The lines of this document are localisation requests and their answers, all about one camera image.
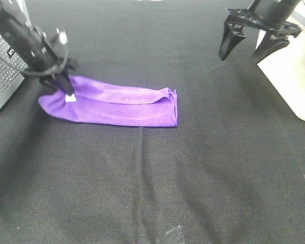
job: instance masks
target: perforated metal container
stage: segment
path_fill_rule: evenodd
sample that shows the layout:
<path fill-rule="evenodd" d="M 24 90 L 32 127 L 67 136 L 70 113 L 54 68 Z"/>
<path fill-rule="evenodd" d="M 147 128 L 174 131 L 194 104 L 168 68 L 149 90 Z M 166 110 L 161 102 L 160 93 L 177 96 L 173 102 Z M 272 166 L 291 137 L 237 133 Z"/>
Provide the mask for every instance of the perforated metal container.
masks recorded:
<path fill-rule="evenodd" d="M 27 67 L 26 63 L 17 53 L 11 55 L 13 52 L 8 43 L 0 37 L 0 57 L 13 65 L 13 67 L 20 70 L 25 69 Z M 0 60 L 0 109 L 9 100 L 23 80 L 24 77 L 18 71 Z"/>

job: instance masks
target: white container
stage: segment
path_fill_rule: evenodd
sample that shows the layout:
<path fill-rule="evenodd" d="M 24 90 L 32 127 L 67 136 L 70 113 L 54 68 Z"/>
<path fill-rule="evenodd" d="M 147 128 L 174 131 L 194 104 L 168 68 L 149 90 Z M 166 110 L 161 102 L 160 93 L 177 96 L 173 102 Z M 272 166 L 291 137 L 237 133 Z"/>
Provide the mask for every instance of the white container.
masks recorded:
<path fill-rule="evenodd" d="M 302 3 L 296 11 L 305 20 Z M 258 66 L 293 112 L 305 120 L 305 26 L 292 17 L 288 21 L 298 24 L 302 33 L 296 39 L 291 37 L 288 47 L 271 54 Z M 257 46 L 264 34 L 264 31 L 260 31 Z"/>

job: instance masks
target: black tablecloth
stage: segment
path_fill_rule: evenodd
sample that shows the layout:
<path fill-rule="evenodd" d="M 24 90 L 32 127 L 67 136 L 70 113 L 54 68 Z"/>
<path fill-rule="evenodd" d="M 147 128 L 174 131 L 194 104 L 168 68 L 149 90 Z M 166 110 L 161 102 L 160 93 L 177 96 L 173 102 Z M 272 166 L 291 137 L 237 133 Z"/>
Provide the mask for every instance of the black tablecloth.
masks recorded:
<path fill-rule="evenodd" d="M 28 0 L 66 29 L 79 75 L 178 92 L 177 128 L 76 124 L 26 80 L 0 112 L 0 244 L 305 243 L 305 122 L 250 55 L 222 62 L 225 7 L 249 0 Z"/>

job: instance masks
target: white tag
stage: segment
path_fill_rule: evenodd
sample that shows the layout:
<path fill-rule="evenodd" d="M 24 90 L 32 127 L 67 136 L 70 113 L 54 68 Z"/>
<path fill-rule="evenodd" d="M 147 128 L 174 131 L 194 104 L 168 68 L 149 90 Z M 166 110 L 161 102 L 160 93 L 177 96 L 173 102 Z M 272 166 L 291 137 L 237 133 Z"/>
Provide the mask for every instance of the white tag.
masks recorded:
<path fill-rule="evenodd" d="M 70 103 L 70 102 L 77 102 L 75 94 L 72 94 L 71 96 L 68 96 L 66 94 L 66 103 Z"/>

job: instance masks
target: microfiber towel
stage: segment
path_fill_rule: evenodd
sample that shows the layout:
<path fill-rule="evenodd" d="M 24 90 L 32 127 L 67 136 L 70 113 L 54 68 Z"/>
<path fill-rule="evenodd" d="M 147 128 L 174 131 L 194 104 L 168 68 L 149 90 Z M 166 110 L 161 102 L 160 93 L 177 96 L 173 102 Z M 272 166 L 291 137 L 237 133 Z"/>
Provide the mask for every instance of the microfiber towel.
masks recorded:
<path fill-rule="evenodd" d="M 70 76 L 77 101 L 66 102 L 58 90 L 39 98 L 46 113 L 79 123 L 139 127 L 176 127 L 177 94 L 164 88 L 106 84 L 82 76 Z"/>

